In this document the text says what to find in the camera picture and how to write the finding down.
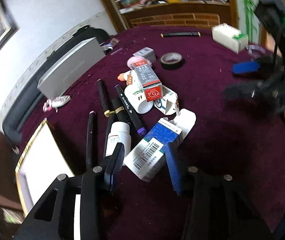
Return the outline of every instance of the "purple tablecloth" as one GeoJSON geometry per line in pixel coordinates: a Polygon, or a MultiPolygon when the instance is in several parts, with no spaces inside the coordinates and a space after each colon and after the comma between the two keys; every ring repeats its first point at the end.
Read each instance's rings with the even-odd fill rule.
{"type": "MultiPolygon", "coordinates": [[[[232,65],[249,59],[244,51],[239,55],[212,40],[211,32],[200,30],[199,37],[161,38],[161,33],[195,31],[191,27],[141,27],[117,36],[117,48],[89,69],[66,92],[71,101],[55,111],[44,114],[39,103],[25,123],[20,149],[23,149],[40,122],[46,117],[66,137],[72,147],[69,158],[84,167],[86,129],[89,112],[98,113],[98,156],[101,160],[107,118],[103,115],[96,81],[103,79],[111,98],[114,86],[125,84],[117,80],[128,71],[126,61],[132,53],[150,47],[158,57],[178,52],[185,59],[182,68],[167,71],[159,58],[153,64],[162,83],[178,94],[180,108],[196,113],[197,121],[180,152],[209,174],[230,174],[242,180],[254,205],[271,230],[285,212],[285,123],[279,116],[263,117],[259,106],[250,101],[226,102],[222,92],[227,85],[243,82],[233,77],[232,65]]],[[[153,108],[140,115],[147,129],[164,115],[153,108]]],[[[139,141],[132,133],[132,146],[139,141]]],[[[138,179],[127,167],[109,200],[116,218],[109,221],[109,239],[179,239],[185,222],[188,198],[178,197],[172,190],[167,167],[150,182],[138,179]]]]}

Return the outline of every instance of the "white wall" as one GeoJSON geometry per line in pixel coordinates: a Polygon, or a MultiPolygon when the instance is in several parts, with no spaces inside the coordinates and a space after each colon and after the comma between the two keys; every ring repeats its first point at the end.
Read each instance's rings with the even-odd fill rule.
{"type": "Polygon", "coordinates": [[[92,18],[116,34],[100,0],[4,0],[18,31],[0,50],[0,110],[18,79],[60,36],[92,18]]]}

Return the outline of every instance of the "barcode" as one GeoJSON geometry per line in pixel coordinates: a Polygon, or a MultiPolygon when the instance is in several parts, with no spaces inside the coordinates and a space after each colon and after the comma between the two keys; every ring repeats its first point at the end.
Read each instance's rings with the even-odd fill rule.
{"type": "Polygon", "coordinates": [[[150,144],[149,148],[146,148],[142,155],[133,163],[134,166],[140,170],[141,167],[145,165],[145,163],[152,157],[152,155],[158,150],[159,145],[156,143],[150,144]]]}
{"type": "Polygon", "coordinates": [[[172,91],[169,91],[168,88],[166,88],[166,87],[163,86],[163,94],[164,94],[164,95],[169,94],[169,95],[171,96],[171,95],[173,95],[174,93],[173,93],[172,91]]]}

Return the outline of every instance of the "purple marker cap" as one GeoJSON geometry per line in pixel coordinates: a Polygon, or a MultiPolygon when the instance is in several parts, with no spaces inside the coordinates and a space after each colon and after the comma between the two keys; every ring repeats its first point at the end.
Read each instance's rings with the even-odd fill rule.
{"type": "Polygon", "coordinates": [[[145,134],[147,133],[146,128],[145,128],[145,127],[140,128],[140,129],[137,131],[137,133],[138,133],[139,135],[145,135],[145,134]]]}

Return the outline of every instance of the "green bamboo decoration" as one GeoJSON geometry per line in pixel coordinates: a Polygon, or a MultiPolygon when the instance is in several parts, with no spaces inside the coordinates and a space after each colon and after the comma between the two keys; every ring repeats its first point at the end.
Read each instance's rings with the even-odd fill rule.
{"type": "Polygon", "coordinates": [[[258,34],[257,28],[253,25],[255,17],[254,10],[256,8],[256,5],[254,4],[253,0],[244,0],[244,7],[245,7],[246,32],[249,41],[253,41],[254,32],[258,34]]]}

